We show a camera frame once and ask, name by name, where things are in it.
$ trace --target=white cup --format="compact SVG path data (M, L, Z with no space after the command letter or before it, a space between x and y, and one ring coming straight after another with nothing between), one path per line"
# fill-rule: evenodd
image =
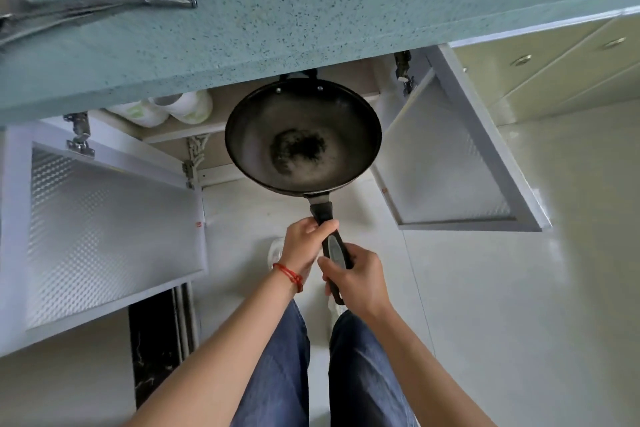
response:
M148 99L123 103L107 108L109 112L120 115L143 127L155 127L169 118L169 113L149 103Z
M159 96L149 100L179 121L190 124L204 122L213 110L213 102L207 90Z

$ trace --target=white shoe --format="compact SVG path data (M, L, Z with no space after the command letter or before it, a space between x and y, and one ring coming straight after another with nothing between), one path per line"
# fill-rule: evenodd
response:
M267 254L267 266L269 270L273 269L273 264L276 264L280 261L282 257L282 248L284 247L284 237L276 238L273 242L271 242L271 246L269 246L269 253Z
M329 324L329 341L331 341L331 334L333 332L333 327L338 322L338 318L348 310L345 305L338 305L333 298L333 294L329 296L329 301L327 303L329 310L331 312L331 323Z

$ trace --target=speckled teal countertop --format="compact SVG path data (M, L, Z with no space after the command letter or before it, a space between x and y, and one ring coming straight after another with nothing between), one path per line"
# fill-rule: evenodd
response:
M198 0L0 53L0 123L585 16L640 0Z

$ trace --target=pan helper handle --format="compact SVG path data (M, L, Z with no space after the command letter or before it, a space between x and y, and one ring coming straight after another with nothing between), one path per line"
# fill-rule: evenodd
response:
M313 203L310 206L311 214L316 218L318 225L322 225L325 221L333 219L333 204L331 201L325 201L324 203ZM349 256L340 233L334 231L329 235L326 240L322 242L322 250L325 257L328 257L335 262L339 267L344 269L353 269L353 262ZM344 300L340 297L340 290L331 280L329 281L329 287L331 293L335 299L335 303L338 305L344 305Z

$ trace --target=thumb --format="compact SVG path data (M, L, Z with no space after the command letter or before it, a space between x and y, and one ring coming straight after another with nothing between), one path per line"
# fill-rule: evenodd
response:
M334 284L340 287L342 278L346 273L345 269L326 257L318 257L318 266L320 267L324 275L326 275L333 281Z
M318 243L322 243L326 237L331 235L335 230L338 229L338 220L329 220L325 221L322 225L317 227L312 235L318 241Z

